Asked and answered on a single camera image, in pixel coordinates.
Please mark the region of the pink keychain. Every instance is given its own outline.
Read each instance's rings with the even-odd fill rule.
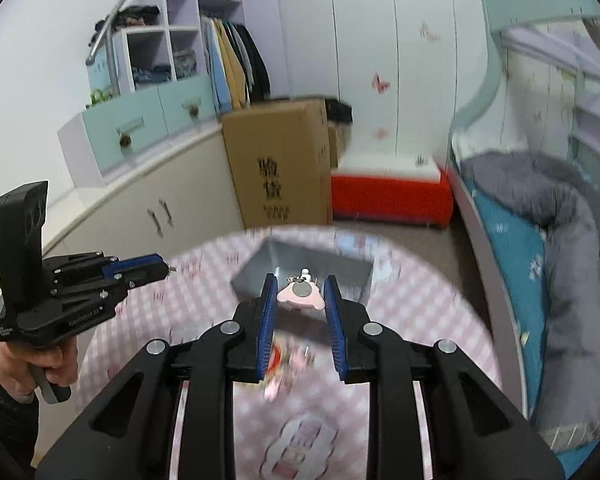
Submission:
[[[320,289],[311,281],[309,269],[302,269],[300,276],[288,279],[289,284],[278,293],[278,302],[297,308],[324,309]]]

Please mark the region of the cardboard box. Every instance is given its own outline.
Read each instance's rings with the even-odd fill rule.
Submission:
[[[222,117],[246,228],[332,222],[324,100],[255,105]]]
[[[336,170],[344,153],[351,134],[350,124],[336,124],[329,122],[329,154],[331,167]]]

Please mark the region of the hanging clothes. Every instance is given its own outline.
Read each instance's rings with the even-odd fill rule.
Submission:
[[[249,60],[249,55],[247,54],[247,49],[244,46],[242,38],[238,31],[235,28],[233,23],[229,23],[229,28],[231,29],[232,34],[234,35],[235,43],[238,45],[238,51],[240,51],[240,58],[242,59],[242,66],[244,67],[244,71],[247,75],[247,85],[249,88],[249,93],[253,90],[253,68],[251,67],[251,61]]]
[[[235,29],[238,31],[238,35],[240,35],[240,38],[244,43],[253,69],[254,83],[253,90],[251,91],[251,100],[263,101],[265,97],[269,97],[271,92],[267,67],[264,64],[255,43],[251,39],[251,35],[247,28],[241,23],[234,23],[234,25]]]
[[[209,74],[209,79],[211,79],[216,109],[220,113],[229,112],[232,110],[231,93],[229,92],[229,85],[224,74],[218,35],[210,19],[202,18],[202,31],[203,43],[208,52],[206,56],[207,73]]]
[[[229,27],[229,22],[222,22],[222,27],[224,27],[224,31],[226,32],[227,39],[229,40],[229,44],[231,45],[232,50],[234,51],[235,57],[237,58],[240,66],[242,67],[242,71],[244,72],[244,77],[247,77],[247,69],[244,67],[244,62],[242,61],[242,57],[240,56],[240,50],[238,49],[238,44],[235,42],[234,34]]]
[[[242,71],[242,67],[240,66],[240,62],[229,43],[229,38],[222,26],[222,22],[220,20],[214,20],[214,25],[216,26],[218,40],[220,42],[220,52],[222,54],[222,63],[224,64],[226,81],[229,85],[229,92],[231,94],[231,104],[234,110],[240,110],[242,105],[246,102],[246,78]]]

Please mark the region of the metal pole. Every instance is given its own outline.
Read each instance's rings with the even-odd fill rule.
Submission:
[[[103,40],[104,36],[106,35],[107,31],[111,30],[111,25],[113,24],[113,20],[116,19],[116,15],[117,15],[118,11],[120,10],[120,7],[122,7],[122,5],[125,2],[126,2],[126,0],[118,0],[116,2],[116,5],[113,7],[113,10],[107,16],[107,19],[105,20],[104,25],[102,26],[102,29],[98,33],[98,37],[96,38],[95,43],[93,43],[93,46],[91,47],[91,51],[89,52],[87,59],[84,61],[87,66],[91,66],[93,64],[93,62],[95,61],[96,51],[99,49],[100,45],[102,44],[102,40]]]

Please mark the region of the floor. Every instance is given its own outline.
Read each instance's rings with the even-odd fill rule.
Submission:
[[[339,227],[380,235],[417,254],[437,268],[465,299],[491,331],[491,323],[478,272],[464,222],[456,210],[447,229],[379,222],[337,221]]]

